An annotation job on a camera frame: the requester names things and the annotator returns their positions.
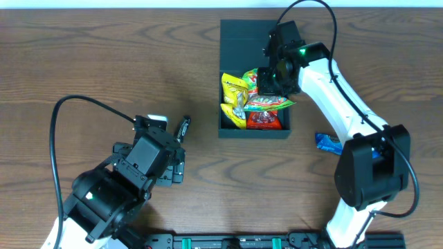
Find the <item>green Haribo gummy bag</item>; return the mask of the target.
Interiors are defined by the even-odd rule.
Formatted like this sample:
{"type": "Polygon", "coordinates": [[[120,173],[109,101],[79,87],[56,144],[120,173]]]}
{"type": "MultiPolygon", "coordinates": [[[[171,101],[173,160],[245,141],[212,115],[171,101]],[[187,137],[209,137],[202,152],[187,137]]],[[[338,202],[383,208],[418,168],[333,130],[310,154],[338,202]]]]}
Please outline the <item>green Haribo gummy bag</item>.
{"type": "Polygon", "coordinates": [[[278,111],[294,104],[294,102],[285,97],[258,95],[256,68],[245,72],[242,79],[248,85],[248,100],[244,105],[245,111],[278,111]]]}

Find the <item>small black candy bar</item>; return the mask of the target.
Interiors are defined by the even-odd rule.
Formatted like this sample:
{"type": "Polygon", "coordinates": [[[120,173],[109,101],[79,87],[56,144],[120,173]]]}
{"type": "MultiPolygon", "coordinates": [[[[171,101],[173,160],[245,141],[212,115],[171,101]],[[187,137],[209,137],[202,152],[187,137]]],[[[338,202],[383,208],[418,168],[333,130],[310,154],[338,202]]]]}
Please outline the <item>small black candy bar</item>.
{"type": "Polygon", "coordinates": [[[183,116],[182,121],[180,121],[179,125],[177,126],[174,137],[176,140],[180,143],[184,141],[184,137],[186,136],[187,130],[190,126],[191,118],[190,116],[183,116]]]}

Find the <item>yellow Hacks candy bag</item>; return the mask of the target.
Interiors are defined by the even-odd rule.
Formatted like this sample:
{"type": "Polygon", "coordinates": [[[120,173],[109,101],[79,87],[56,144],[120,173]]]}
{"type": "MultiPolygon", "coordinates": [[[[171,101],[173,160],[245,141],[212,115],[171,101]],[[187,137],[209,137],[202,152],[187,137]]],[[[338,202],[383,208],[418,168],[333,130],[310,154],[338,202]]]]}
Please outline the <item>yellow Hacks candy bag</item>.
{"type": "Polygon", "coordinates": [[[224,114],[240,129],[246,129],[244,106],[248,101],[248,85],[238,77],[224,73],[221,77],[224,103],[220,107],[224,114]]]}

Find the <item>red Hacks candy bag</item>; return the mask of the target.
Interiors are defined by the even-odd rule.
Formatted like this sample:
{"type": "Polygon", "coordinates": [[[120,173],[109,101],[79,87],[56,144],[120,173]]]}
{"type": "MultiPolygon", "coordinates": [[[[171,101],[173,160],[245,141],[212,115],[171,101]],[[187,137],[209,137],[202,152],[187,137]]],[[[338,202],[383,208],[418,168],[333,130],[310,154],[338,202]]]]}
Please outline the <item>red Hacks candy bag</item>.
{"type": "Polygon", "coordinates": [[[246,122],[247,129],[282,130],[277,111],[250,112],[246,122]]]}

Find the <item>dark green box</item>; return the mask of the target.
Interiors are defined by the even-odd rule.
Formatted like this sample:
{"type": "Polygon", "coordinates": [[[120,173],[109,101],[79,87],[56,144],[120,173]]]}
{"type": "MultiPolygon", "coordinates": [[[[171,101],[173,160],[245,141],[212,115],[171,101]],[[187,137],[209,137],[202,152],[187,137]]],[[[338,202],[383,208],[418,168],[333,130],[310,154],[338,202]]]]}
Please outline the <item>dark green box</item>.
{"type": "MultiPolygon", "coordinates": [[[[219,74],[241,77],[251,69],[267,66],[269,59],[263,49],[269,41],[274,20],[222,19],[220,21],[219,74]]],[[[219,110],[218,135],[220,138],[285,139],[291,134],[290,112],[278,112],[281,130],[239,129],[219,110]]]]}

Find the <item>blue Oreo cookie pack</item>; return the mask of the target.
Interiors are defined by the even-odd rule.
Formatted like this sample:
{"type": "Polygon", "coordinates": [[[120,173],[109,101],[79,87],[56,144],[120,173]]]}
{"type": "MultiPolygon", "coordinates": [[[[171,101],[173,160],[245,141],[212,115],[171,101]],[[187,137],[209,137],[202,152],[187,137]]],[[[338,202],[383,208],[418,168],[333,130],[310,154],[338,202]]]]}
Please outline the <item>blue Oreo cookie pack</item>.
{"type": "Polygon", "coordinates": [[[336,155],[341,155],[343,146],[340,140],[326,133],[315,133],[316,147],[320,150],[327,151],[336,155]]]}

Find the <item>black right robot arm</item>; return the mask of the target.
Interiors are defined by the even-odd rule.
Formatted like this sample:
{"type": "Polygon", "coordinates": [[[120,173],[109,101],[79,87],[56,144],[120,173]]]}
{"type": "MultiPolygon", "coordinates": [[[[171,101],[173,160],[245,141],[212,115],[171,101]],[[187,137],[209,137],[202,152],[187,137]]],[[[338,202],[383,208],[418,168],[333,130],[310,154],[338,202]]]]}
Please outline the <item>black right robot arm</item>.
{"type": "Polygon", "coordinates": [[[340,201],[318,241],[319,248],[355,248],[381,209],[408,185],[410,135],[391,127],[347,83],[332,49],[306,44],[293,21],[269,32],[259,68],[260,95],[306,93],[334,129],[342,152],[334,173],[340,201]]]}

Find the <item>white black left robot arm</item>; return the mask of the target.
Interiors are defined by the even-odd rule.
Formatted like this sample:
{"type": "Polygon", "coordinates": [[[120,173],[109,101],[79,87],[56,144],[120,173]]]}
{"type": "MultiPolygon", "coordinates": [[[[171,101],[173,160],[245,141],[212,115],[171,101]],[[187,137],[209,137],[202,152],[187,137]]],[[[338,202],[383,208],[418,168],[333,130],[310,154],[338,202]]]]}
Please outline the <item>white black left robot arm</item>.
{"type": "Polygon", "coordinates": [[[183,182],[186,152],[182,148],[190,117],[174,134],[164,116],[136,116],[134,141],[117,142],[110,157],[81,173],[63,204],[43,248],[103,248],[123,236],[155,186],[183,182]]]}

